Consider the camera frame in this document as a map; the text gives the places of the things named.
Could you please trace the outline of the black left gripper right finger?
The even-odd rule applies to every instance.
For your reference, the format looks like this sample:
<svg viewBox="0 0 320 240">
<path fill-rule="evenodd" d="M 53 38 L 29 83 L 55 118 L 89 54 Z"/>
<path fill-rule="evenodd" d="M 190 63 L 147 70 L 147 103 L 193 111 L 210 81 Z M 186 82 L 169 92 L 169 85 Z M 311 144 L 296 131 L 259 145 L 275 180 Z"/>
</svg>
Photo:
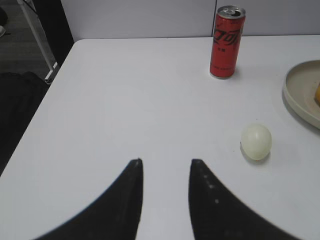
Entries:
<svg viewBox="0 0 320 240">
<path fill-rule="evenodd" d="M 201 159 L 190 165 L 189 215 L 196 240 L 294 240 L 229 191 Z"/>
</svg>

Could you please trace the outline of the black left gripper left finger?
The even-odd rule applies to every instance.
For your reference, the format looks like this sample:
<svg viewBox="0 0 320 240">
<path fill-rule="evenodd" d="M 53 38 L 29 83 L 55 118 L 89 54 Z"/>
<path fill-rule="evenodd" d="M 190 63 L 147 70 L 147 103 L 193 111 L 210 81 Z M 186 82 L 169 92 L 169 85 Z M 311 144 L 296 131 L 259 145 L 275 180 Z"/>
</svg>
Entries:
<svg viewBox="0 0 320 240">
<path fill-rule="evenodd" d="M 133 159 L 95 201 L 39 239 L 134 240 L 141 219 L 143 191 L 143 161 Z"/>
</svg>

